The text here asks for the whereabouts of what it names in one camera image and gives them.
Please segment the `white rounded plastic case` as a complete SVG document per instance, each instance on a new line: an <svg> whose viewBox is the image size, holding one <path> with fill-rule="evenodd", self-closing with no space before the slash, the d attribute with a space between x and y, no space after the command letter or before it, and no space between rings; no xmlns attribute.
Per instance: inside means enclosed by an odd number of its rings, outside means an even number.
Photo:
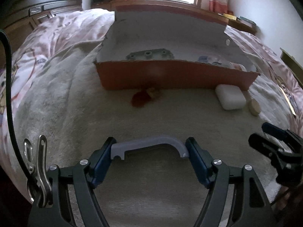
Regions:
<svg viewBox="0 0 303 227"><path fill-rule="evenodd" d="M245 107L247 101L241 89L233 85L218 85L215 89L218 100L225 110L238 110Z"/></svg>

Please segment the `grey curved plastic part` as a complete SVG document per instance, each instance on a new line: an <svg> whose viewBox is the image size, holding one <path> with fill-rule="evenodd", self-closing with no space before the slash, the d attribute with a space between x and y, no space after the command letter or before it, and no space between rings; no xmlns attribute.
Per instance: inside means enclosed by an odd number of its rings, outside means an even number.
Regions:
<svg viewBox="0 0 303 227"><path fill-rule="evenodd" d="M170 145L178 151L181 158L189 157L189 152L186 146L179 139L166 135L135 139L113 144L111 146L110 156L111 159L118 156L121 160L124 160L125 152L127 151L149 148L156 145Z"/></svg>

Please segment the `white orange pill bottle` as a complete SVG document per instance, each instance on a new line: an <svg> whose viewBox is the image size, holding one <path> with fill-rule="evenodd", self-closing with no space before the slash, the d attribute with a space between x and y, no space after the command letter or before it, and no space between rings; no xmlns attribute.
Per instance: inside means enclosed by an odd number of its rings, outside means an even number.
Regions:
<svg viewBox="0 0 303 227"><path fill-rule="evenodd" d="M222 63L222 66L229 68L229 69L235 69L235 70L240 70L240 71L244 71L244 72L247 71L245 66L243 66L242 64L232 63L230 61L224 61Z"/></svg>

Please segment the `grey rectangular plastic tray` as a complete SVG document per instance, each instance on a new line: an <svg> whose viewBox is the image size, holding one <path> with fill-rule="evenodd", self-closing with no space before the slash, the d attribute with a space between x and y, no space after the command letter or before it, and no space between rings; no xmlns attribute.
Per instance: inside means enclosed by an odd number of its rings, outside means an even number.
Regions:
<svg viewBox="0 0 303 227"><path fill-rule="evenodd" d="M165 48L131 52L126 56L126 60L128 61L166 60L174 58L173 53Z"/></svg>

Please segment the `blue lid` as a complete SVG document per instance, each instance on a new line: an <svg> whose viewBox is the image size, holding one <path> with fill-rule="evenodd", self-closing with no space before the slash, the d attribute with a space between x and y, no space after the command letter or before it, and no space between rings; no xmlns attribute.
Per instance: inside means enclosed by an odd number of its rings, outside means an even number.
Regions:
<svg viewBox="0 0 303 227"><path fill-rule="evenodd" d="M199 56L198 62L199 63L209 63L209 58L208 58L208 56L205 56L205 55Z"/></svg>

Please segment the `round cream tin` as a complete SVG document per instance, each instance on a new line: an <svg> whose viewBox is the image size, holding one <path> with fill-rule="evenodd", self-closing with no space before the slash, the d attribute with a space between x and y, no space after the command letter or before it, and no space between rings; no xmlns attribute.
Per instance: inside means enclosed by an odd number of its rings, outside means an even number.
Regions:
<svg viewBox="0 0 303 227"><path fill-rule="evenodd" d="M261 107L258 101L253 98L248 101L248 108L253 116L258 116L261 113Z"/></svg>

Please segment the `wooden shelf at right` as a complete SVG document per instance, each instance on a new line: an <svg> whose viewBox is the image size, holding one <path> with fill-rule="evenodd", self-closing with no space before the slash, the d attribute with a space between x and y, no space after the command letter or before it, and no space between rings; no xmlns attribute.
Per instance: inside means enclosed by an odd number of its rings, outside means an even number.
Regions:
<svg viewBox="0 0 303 227"><path fill-rule="evenodd" d="M292 71L294 77L298 81L299 85L302 87L303 84L303 68L302 66L295 60L293 56L288 54L283 48L281 50L281 60L289 67Z"/></svg>

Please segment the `white fluffy blanket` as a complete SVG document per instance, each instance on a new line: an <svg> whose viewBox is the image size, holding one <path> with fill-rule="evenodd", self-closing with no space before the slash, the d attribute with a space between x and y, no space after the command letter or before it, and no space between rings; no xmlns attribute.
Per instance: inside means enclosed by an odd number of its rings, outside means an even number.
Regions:
<svg viewBox="0 0 303 227"><path fill-rule="evenodd" d="M161 90L141 108L131 105L135 90L106 91L95 69L94 44L77 44L47 61L22 99L14 118L19 142L47 137L47 164L72 166L88 158L112 136L123 142L168 135L194 137L210 154L230 166L250 164L266 194L279 190L276 171L248 144L267 121L290 126L289 106L279 87L257 77L245 94L258 101L261 113L247 108L222 109L213 90ZM161 145L128 153L112 162L96 188L110 226L193 226L207 195L190 161Z"/></svg>

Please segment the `books on bench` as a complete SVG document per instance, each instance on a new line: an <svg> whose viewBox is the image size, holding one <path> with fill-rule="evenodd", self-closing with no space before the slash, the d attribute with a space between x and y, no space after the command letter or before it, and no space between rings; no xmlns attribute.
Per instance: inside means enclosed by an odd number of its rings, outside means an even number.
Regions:
<svg viewBox="0 0 303 227"><path fill-rule="evenodd" d="M231 15L231 14L226 14L224 13L223 16L227 19L229 19L230 21L236 21L236 22L239 22L239 23L242 23L246 26L249 26L251 28L256 28L257 25L255 22L245 18L245 17L236 17L234 15Z"/></svg>

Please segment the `small red toy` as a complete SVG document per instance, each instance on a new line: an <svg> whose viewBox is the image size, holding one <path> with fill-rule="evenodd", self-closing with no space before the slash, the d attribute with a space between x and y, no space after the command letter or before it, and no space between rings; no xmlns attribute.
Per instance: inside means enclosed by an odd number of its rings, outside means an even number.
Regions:
<svg viewBox="0 0 303 227"><path fill-rule="evenodd" d="M142 89L132 96L131 105L135 108L144 107L147 103L157 100L160 95L161 93L158 89Z"/></svg>

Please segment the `wooden window bench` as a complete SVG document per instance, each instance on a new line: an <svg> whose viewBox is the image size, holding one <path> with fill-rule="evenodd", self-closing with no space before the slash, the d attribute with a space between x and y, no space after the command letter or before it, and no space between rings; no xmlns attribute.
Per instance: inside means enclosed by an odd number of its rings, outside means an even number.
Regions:
<svg viewBox="0 0 303 227"><path fill-rule="evenodd" d="M233 21L222 15L198 8L195 5L181 2L165 0L129 0L129 1L109 1L96 2L91 4L91 8L102 8L109 11L165 11L190 15L208 22L215 22L224 26L231 26L239 31L248 32L256 35L256 29L253 29L238 21Z"/></svg>

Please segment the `red cardboard shoe box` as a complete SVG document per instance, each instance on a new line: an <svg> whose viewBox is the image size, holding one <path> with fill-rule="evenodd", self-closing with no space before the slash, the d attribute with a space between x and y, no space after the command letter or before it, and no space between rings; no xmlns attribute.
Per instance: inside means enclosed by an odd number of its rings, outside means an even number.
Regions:
<svg viewBox="0 0 303 227"><path fill-rule="evenodd" d="M226 34L217 15L163 5L122 5L97 55L106 90L247 90L258 77L254 64Z"/></svg>

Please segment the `pink cartoon bed sheet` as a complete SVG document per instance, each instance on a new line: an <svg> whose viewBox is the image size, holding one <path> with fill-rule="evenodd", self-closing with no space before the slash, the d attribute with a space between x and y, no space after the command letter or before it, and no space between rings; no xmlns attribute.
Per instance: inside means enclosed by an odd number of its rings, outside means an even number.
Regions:
<svg viewBox="0 0 303 227"><path fill-rule="evenodd" d="M163 90L160 97L135 108L133 90L106 91L95 63L114 14L102 9L56 16L39 25L13 54L12 108L17 141L48 140L47 164L69 166L87 157L109 136L118 141L170 135L205 140L233 162L241 155L256 162L266 182L273 170L253 152L248 136L270 122L302 134L302 117L293 117L274 73L280 71L295 101L302 88L291 71L258 38L232 27L226 34L248 56L260 75L249 94L261 107L253 117L246 110L224 111L211 90Z"/></svg>

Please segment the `dark wooden headboard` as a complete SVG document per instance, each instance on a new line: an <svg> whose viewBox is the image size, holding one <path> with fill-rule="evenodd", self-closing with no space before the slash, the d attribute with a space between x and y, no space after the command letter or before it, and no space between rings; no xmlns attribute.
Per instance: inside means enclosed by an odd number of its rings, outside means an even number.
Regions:
<svg viewBox="0 0 303 227"><path fill-rule="evenodd" d="M8 36L11 52L41 23L60 14L82 11L83 0L15 0L1 17L1 29Z"/></svg>

